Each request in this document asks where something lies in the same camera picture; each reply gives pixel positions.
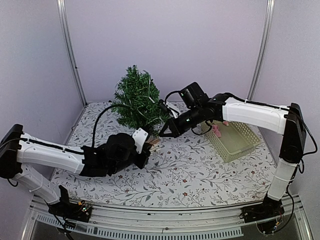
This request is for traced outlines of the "cream balloon ornament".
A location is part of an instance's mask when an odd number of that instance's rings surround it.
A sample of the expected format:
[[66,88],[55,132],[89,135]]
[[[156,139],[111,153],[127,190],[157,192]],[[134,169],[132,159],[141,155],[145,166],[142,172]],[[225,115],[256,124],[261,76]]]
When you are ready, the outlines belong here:
[[160,138],[154,138],[147,141],[147,143],[151,145],[149,149],[150,152],[154,152],[159,147],[160,141]]

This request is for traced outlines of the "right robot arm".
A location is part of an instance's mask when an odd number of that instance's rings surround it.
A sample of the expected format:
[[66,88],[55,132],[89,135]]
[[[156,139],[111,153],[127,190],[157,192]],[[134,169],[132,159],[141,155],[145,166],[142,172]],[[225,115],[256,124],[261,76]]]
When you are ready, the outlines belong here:
[[161,129],[160,137],[177,138],[208,121],[244,123],[282,135],[275,175],[265,196],[266,201],[258,208],[262,218],[269,218],[278,210],[277,202],[285,194],[304,155],[306,127],[300,106],[296,103],[283,106],[253,102],[229,92],[208,97],[197,82],[178,90],[177,94],[188,111],[178,113],[166,99],[160,100],[162,110],[172,114]]

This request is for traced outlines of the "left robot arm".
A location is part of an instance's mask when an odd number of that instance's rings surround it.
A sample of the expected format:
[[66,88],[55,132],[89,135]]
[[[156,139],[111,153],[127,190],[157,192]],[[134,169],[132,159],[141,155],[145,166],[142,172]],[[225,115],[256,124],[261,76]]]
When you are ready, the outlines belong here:
[[112,134],[98,146],[71,147],[44,141],[23,131],[15,124],[0,142],[0,176],[23,184],[63,216],[74,213],[68,191],[58,187],[31,165],[66,170],[83,177],[112,176],[130,165],[143,169],[151,154],[149,135],[139,128],[132,135]]

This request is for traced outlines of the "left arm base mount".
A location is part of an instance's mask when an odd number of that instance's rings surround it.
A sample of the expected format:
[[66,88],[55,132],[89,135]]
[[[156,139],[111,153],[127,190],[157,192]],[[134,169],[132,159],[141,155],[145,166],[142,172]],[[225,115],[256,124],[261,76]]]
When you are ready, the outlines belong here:
[[92,214],[92,205],[84,200],[76,203],[70,202],[67,189],[62,185],[59,185],[58,188],[60,190],[59,201],[49,204],[48,212],[64,219],[88,223]]

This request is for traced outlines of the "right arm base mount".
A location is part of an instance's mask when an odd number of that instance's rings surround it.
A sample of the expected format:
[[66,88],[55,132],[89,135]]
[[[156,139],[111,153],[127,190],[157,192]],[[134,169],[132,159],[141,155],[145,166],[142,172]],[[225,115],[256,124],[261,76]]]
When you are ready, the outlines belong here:
[[281,200],[265,197],[262,203],[241,208],[239,218],[245,223],[262,221],[257,224],[257,229],[264,235],[276,232],[285,213]]

